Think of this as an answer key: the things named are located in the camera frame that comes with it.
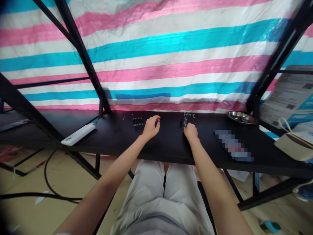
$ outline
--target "blue stripe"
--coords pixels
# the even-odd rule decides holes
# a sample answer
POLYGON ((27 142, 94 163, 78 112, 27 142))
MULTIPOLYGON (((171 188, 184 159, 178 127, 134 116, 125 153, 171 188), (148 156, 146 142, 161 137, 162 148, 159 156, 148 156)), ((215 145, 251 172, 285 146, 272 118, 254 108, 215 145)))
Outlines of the blue stripe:
POLYGON ((279 138, 279 136, 278 135, 275 135, 274 133, 272 133, 272 132, 264 132, 265 134, 267 134, 269 137, 271 137, 271 138, 279 138))
MULTIPOLYGON (((124 42, 110 43, 89 49, 93 63, 179 51, 226 47, 257 41, 280 39, 289 20, 271 19, 236 27, 211 28, 164 34, 124 42)), ((0 71, 76 65, 78 53, 52 53, 0 60, 0 71)))
MULTIPOLYGON (((161 87, 140 90, 104 90, 109 99, 146 99, 153 97, 180 97, 186 94, 230 94, 244 93, 250 94, 255 83, 200 83, 179 87, 161 87)), ((70 91, 70 92, 47 92, 40 94, 24 95, 29 101, 44 100, 71 100, 71 99, 91 99, 98 98, 96 91, 70 91)))
MULTIPOLYGON (((54 0, 42 0, 46 7, 52 8, 56 7, 54 0)), ((33 0, 7 0, 1 9, 1 14, 18 13, 23 11, 38 10, 39 7, 33 0)))
POLYGON ((282 66, 283 68, 288 65, 312 65, 313 52, 292 51, 282 66))

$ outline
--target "tiled floor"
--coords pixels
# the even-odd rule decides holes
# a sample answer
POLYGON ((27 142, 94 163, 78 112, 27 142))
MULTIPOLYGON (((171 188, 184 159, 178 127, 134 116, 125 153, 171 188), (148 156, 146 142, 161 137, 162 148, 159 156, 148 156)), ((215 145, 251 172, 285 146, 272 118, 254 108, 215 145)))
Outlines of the tiled floor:
MULTIPOLYGON (((46 160, 52 150, 44 150, 33 158, 29 159, 18 167, 19 170, 28 171, 42 161, 46 160)), ((94 156, 83 154, 92 165, 95 163, 94 156)), ((100 173, 103 174, 114 157, 101 159, 100 173)), ((95 184, 96 180, 90 176, 82 167, 62 151, 58 151, 52 157, 47 168, 49 182, 53 189, 59 194, 68 197, 83 197, 95 184)), ((43 192, 48 190, 44 180, 44 167, 33 171, 25 177, 15 177, 13 185, 9 185, 12 173, 0 169, 1 191, 5 193, 18 192, 43 192)), ((245 183, 234 179, 244 199, 252 195, 252 176, 250 175, 245 183)), ((277 177, 263 175, 261 178, 261 190, 264 190, 279 182, 277 177)), ((121 209, 126 193, 130 186, 131 179, 127 175, 120 185, 111 206, 108 209, 98 234, 109 234, 111 226, 115 222, 121 209)), ((35 205, 35 197, 21 197, 2 201, 1 205, 6 211, 10 221, 10 228, 16 228, 21 234, 51 234, 59 224, 69 215, 76 206, 73 203, 61 200, 45 198, 35 205)), ((313 231, 313 201, 303 202, 292 195, 282 197, 261 206, 257 206, 243 212, 254 234, 264 235, 259 227, 260 220, 272 220, 280 224, 282 234, 304 234, 312 235, 313 231)))

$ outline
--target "white router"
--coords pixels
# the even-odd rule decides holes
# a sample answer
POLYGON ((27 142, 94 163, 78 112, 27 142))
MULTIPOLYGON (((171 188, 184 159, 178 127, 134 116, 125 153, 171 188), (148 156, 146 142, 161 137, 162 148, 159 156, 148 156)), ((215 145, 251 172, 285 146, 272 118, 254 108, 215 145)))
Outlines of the white router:
POLYGON ((66 137, 64 140, 61 141, 61 144, 67 145, 67 146, 73 146, 78 141, 80 141, 83 137, 88 135, 92 130, 94 130, 96 127, 94 124, 88 124, 80 128, 79 130, 75 131, 73 134, 66 137))

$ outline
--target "hand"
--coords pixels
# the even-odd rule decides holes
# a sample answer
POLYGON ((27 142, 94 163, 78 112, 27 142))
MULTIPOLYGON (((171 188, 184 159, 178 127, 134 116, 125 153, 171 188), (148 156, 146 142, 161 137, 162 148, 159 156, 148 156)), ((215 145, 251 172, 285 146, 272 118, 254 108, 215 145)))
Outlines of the hand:
POLYGON ((144 130, 142 136, 149 141, 152 137, 156 136, 156 134, 160 130, 160 116, 155 115, 146 121, 146 125, 144 126, 144 130))
POLYGON ((198 138, 197 128, 192 123, 188 123, 187 127, 184 127, 184 134, 189 142, 198 138))

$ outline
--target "cardboard box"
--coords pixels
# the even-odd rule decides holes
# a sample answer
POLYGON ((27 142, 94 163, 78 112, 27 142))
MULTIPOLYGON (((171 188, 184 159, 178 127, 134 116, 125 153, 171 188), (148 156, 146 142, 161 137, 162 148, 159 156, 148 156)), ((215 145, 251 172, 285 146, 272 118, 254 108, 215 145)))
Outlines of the cardboard box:
MULTIPOLYGON (((290 65, 286 70, 313 71, 313 65, 290 65)), ((313 75, 283 73, 275 87, 313 92, 313 75)))
POLYGON ((275 87, 265 103, 289 110, 313 110, 312 92, 275 87))
POLYGON ((313 111, 305 112, 305 111, 292 111, 289 109, 277 107, 274 105, 270 105, 267 103, 263 103, 260 107, 260 119, 278 129, 281 129, 278 119, 285 118, 290 127, 293 128, 297 124, 302 122, 308 122, 313 120, 313 111))
POLYGON ((292 129, 293 132, 305 132, 313 136, 313 121, 298 124, 292 129))

